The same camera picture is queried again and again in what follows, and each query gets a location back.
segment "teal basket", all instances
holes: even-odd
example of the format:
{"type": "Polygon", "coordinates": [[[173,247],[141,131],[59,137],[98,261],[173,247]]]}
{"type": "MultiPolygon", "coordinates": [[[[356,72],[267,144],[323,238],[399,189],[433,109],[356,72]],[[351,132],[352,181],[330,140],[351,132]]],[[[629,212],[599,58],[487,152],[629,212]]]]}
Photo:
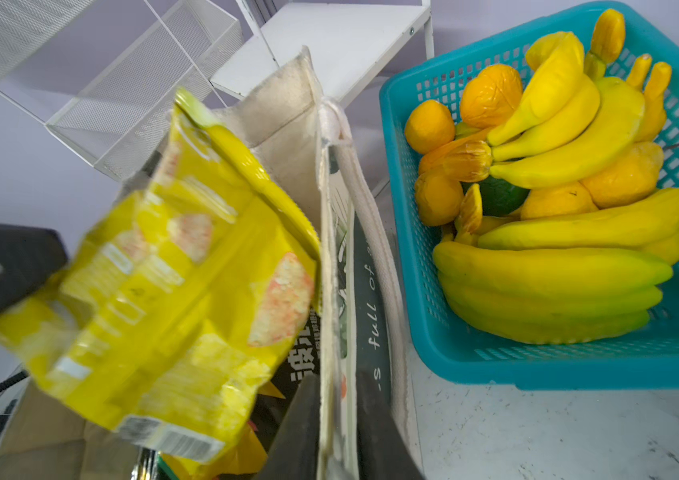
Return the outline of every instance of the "teal basket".
{"type": "MultiPolygon", "coordinates": [[[[567,31],[588,45],[607,8],[622,12],[627,25],[625,49],[607,75],[625,78],[643,53],[669,63],[668,121],[656,142],[663,147],[679,144],[679,47],[618,2],[587,3],[522,24],[395,75],[380,92],[411,337],[425,365],[452,382],[510,383],[521,389],[679,388],[679,263],[673,278],[661,285],[664,300],[650,311],[651,321],[641,330],[580,345],[525,345],[470,328],[451,312],[431,260],[440,229],[420,223],[414,202],[421,155],[403,135],[411,111],[432,98],[447,105],[459,121],[461,93],[482,68],[512,65],[527,82],[531,71],[524,53],[537,38],[567,31]]],[[[679,147],[666,150],[665,158],[659,186],[679,187],[679,147]]]]}

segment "yellow snack bag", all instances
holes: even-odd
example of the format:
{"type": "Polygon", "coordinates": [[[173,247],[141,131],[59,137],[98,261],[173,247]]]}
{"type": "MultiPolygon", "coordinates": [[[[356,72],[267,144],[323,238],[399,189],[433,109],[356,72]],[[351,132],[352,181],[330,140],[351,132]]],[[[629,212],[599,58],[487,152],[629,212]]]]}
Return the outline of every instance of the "yellow snack bag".
{"type": "Polygon", "coordinates": [[[84,418],[165,454],[229,464],[257,391],[305,325],[318,259],[302,211],[181,89],[150,186],[89,232],[65,272],[0,315],[0,343],[84,418]]]}

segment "white wall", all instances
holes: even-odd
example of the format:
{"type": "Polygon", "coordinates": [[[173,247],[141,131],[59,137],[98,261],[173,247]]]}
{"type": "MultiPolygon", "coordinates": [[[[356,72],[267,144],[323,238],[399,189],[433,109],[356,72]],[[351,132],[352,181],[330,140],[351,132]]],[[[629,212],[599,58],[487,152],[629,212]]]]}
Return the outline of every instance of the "white wall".
{"type": "MultiPolygon", "coordinates": [[[[417,0],[354,3],[417,4],[417,0]]],[[[443,54],[541,16],[585,2],[577,0],[432,0],[435,54],[443,54]]],[[[625,0],[679,46],[679,0],[625,0]]],[[[412,39],[387,70],[401,72],[425,60],[424,39],[412,39]]]]}
{"type": "MultiPolygon", "coordinates": [[[[72,254],[117,188],[0,97],[0,223],[56,229],[72,254]]],[[[16,365],[0,347],[0,381],[16,365]]]]}

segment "basket hole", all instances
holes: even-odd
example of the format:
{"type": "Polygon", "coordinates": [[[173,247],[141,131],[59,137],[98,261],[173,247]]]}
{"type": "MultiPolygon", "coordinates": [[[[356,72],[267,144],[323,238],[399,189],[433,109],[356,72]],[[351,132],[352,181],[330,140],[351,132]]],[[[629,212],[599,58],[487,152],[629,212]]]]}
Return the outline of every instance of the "basket hole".
{"type": "Polygon", "coordinates": [[[486,349],[487,352],[489,352],[491,355],[497,357],[499,360],[509,360],[507,356],[502,355],[501,352],[498,352],[497,350],[494,349],[486,349]]]}

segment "banana bunch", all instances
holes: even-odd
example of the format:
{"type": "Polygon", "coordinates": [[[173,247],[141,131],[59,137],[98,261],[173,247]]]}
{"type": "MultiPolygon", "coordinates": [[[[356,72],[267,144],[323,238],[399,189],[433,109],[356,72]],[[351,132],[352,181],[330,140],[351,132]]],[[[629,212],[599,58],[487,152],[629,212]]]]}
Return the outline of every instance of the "banana bunch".
{"type": "Polygon", "coordinates": [[[461,163],[423,158],[421,178],[451,169],[471,184],[464,194],[434,187],[451,193],[432,254],[449,306],[473,327],[526,343],[587,342],[642,327],[661,302],[657,285],[679,261],[679,188],[656,188],[663,152],[652,140],[667,120],[672,69],[652,68],[645,54],[627,80],[604,77],[624,40],[614,10],[598,19],[587,55],[571,32],[538,39],[525,57],[535,74],[507,120],[463,128],[452,142],[461,163]],[[476,182],[487,171],[531,190],[524,205],[483,216],[476,182]]]}

